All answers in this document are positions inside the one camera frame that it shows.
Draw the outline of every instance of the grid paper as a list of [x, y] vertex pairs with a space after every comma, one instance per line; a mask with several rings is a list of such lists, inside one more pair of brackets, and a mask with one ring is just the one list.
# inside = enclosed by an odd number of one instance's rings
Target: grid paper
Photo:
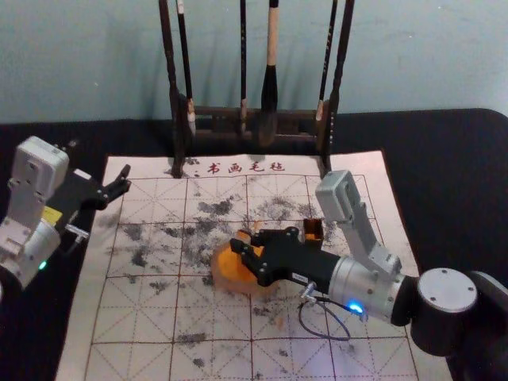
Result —
[[[415, 348], [404, 327], [374, 318], [362, 323], [329, 306], [352, 334], [349, 343], [330, 341], [312, 336], [298, 323], [302, 286], [280, 281], [268, 297], [216, 289], [210, 275], [213, 250], [238, 229], [302, 230], [303, 218], [322, 217], [314, 196], [320, 178], [305, 160], [305, 171], [296, 165], [304, 175], [222, 175], [208, 172], [217, 158], [211, 163], [199, 159], [187, 163], [184, 169], [191, 168], [194, 177], [185, 179], [153, 177], [144, 173], [145, 165], [133, 166], [130, 192], [109, 213], [96, 217], [94, 227], [102, 239], [97, 246], [90, 243], [87, 256], [90, 250], [98, 252], [107, 265], [82, 379], [426, 379], [417, 373]], [[239, 157], [235, 164], [247, 169], [249, 160]], [[366, 176], [353, 177], [383, 242]], [[323, 249], [348, 255], [341, 230], [332, 224], [324, 229]], [[416, 275], [410, 251], [401, 260], [402, 270]], [[306, 306], [303, 317], [319, 333], [344, 336], [318, 308]], [[65, 356], [62, 362], [60, 368], [68, 364]]]

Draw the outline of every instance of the cable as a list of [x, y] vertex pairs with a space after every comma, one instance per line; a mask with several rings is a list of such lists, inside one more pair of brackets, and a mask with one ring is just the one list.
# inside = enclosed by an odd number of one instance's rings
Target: cable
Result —
[[349, 339], [351, 339], [351, 333], [349, 333], [349, 330], [348, 328], [346, 327], [346, 325], [342, 322], [342, 320], [330, 309], [328, 308], [325, 303], [331, 303], [331, 304], [334, 304], [335, 306], [339, 306], [340, 308], [344, 309], [344, 310], [347, 310], [348, 311], [348, 307], [346, 306], [343, 306], [341, 305], [340, 303], [337, 303], [337, 302], [334, 302], [333, 300], [330, 300], [328, 298], [323, 298], [321, 296], [317, 296], [315, 297], [316, 298], [316, 303], [318, 306], [320, 306], [324, 311], [328, 312], [330, 315], [332, 315], [332, 317], [341, 325], [341, 327], [344, 329], [344, 331], [346, 332], [346, 337], [335, 337], [335, 336], [330, 336], [330, 335], [324, 335], [322, 333], [319, 333], [319, 332], [316, 332], [316, 331], [313, 331], [312, 329], [310, 329], [309, 327], [307, 327], [304, 322], [303, 322], [303, 319], [302, 319], [302, 310], [303, 310], [303, 307], [305, 304], [307, 304], [309, 302], [309, 300], [306, 300], [302, 303], [300, 303], [300, 305], [298, 306], [298, 321], [300, 322], [300, 325], [302, 326], [302, 328], [304, 328], [305, 331], [307, 331], [308, 333], [316, 336], [316, 337], [321, 337], [323, 339], [329, 339], [329, 340], [335, 340], [335, 341], [349, 341]]

